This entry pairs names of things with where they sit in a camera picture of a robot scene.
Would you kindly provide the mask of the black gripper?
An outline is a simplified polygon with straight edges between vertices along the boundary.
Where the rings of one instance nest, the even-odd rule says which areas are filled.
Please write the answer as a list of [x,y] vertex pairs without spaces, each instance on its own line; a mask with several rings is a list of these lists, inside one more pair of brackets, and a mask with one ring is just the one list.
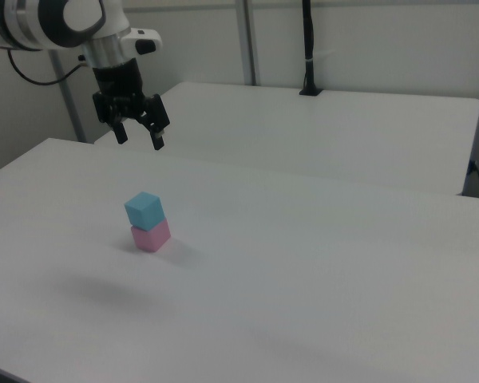
[[128,140],[124,119],[143,124],[156,151],[164,147],[164,128],[170,124],[158,94],[146,96],[136,59],[112,68],[93,69],[99,91],[93,94],[98,120],[113,128],[118,144]]

